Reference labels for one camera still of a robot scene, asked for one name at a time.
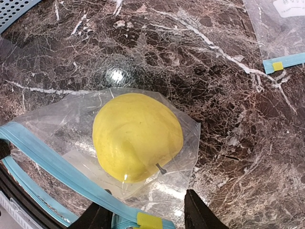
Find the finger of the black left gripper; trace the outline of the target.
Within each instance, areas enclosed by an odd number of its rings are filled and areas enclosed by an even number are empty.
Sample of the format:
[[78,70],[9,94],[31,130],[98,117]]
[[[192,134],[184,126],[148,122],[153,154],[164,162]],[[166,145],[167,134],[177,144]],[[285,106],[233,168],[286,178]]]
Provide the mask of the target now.
[[0,140],[0,160],[10,155],[10,144],[5,140]]

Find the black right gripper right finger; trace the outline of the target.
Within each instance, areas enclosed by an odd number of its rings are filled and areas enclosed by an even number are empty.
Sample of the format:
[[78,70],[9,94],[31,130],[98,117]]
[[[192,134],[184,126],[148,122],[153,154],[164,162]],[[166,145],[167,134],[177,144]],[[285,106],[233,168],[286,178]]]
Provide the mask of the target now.
[[229,229],[192,189],[184,198],[184,223],[186,229]]

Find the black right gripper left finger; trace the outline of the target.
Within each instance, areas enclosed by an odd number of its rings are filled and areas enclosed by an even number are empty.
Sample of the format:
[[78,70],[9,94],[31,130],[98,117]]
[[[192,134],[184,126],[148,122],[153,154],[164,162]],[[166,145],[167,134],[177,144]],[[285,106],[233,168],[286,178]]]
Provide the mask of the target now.
[[110,229],[113,213],[92,202],[69,229]]

